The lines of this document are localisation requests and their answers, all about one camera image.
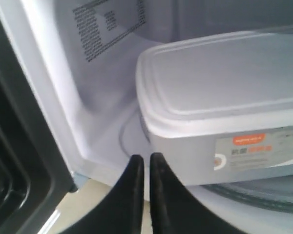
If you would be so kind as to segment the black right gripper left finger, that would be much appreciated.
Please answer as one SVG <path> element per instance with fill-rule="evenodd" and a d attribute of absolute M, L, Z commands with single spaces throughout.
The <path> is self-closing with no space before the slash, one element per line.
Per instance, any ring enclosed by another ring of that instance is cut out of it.
<path fill-rule="evenodd" d="M 144 208 L 144 160 L 133 155 L 119 180 L 87 215 L 86 234 L 139 234 Z"/>

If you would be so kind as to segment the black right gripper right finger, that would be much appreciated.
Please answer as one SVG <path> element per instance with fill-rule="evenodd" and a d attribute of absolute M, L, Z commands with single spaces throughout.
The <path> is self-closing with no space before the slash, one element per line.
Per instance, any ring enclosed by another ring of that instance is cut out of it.
<path fill-rule="evenodd" d="M 150 158 L 150 212 L 155 234 L 210 234 L 209 213 L 161 153 Z"/>

